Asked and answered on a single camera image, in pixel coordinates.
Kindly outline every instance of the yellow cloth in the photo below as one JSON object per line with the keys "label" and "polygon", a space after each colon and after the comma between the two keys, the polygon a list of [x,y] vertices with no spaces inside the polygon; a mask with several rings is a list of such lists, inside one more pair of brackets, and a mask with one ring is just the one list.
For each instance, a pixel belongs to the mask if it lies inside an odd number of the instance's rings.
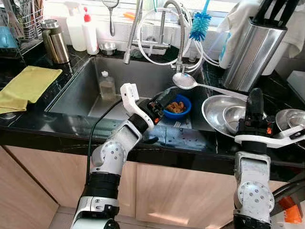
{"label": "yellow cloth", "polygon": [[0,114],[26,111],[61,74],[62,70],[27,66],[0,91]]}

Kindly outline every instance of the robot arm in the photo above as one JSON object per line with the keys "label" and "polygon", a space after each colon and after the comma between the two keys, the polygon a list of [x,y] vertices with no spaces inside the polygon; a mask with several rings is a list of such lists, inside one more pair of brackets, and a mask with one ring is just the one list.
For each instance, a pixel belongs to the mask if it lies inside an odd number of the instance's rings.
{"label": "robot arm", "polygon": [[180,89],[169,88],[152,100],[144,100],[139,106],[135,84],[121,87],[124,108],[130,118],[117,127],[97,147],[91,157],[88,183],[79,200],[71,229],[119,229],[113,219],[119,212],[118,186],[123,164],[129,151],[142,139],[147,129],[153,129],[163,116],[163,109],[172,101]]}
{"label": "robot arm", "polygon": [[280,148],[305,139],[304,127],[296,126],[273,136],[274,117],[263,118],[263,94],[250,92],[245,119],[239,121],[235,141],[243,151],[236,153],[234,226],[236,229],[271,228],[270,212],[275,205],[269,188],[270,157],[266,149]]}

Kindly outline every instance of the dish towel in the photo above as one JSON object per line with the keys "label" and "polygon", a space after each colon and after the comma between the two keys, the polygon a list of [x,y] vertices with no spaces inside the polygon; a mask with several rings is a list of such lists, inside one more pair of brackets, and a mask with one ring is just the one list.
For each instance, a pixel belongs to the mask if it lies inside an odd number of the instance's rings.
{"label": "dish towel", "polygon": [[62,70],[27,66],[0,91],[0,114],[26,111],[61,74]]}
{"label": "dish towel", "polygon": [[[260,7],[262,0],[241,0],[234,8],[227,14],[225,19],[217,28],[218,32],[230,31],[227,37],[226,44],[223,47],[222,53],[219,57],[219,64],[222,68],[227,68],[232,61],[233,53],[239,43],[241,33],[248,18],[254,16]],[[269,18],[273,9],[274,2],[268,9],[265,18]],[[283,9],[280,10],[276,20],[279,20]],[[289,44],[289,57],[293,58],[298,55],[304,45],[305,40],[305,1],[300,0],[293,15],[287,23],[288,31],[285,34],[282,42]]]}

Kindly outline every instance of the knife handle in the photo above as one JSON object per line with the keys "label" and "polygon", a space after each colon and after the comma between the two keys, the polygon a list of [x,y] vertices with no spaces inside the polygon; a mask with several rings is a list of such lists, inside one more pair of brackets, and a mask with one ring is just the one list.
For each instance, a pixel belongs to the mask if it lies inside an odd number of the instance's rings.
{"label": "knife handle", "polygon": [[257,12],[257,14],[254,16],[252,22],[255,24],[260,24],[264,22],[265,14],[270,7],[272,0],[264,0]]}
{"label": "knife handle", "polygon": [[284,6],[286,0],[277,0],[273,9],[272,9],[272,12],[271,12],[271,15],[270,15],[270,20],[274,20],[275,17],[277,16],[277,14],[279,13],[279,11],[281,10],[281,8]]}
{"label": "knife handle", "polygon": [[298,3],[299,3],[299,0],[288,0],[287,1],[286,6],[284,8],[284,11],[282,13],[281,19],[278,22],[279,27],[286,26],[286,24],[289,21],[291,15],[295,11],[295,8],[296,8]]}

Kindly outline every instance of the tile floor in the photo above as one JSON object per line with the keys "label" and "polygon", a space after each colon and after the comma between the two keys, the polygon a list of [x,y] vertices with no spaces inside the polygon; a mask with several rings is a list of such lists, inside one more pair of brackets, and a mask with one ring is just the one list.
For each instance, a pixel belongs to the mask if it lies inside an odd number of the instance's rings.
{"label": "tile floor", "polygon": [[[70,229],[74,213],[74,208],[59,207],[49,229]],[[115,220],[119,222],[121,229],[191,229],[186,227],[137,221],[135,218],[127,216],[117,216]]]}

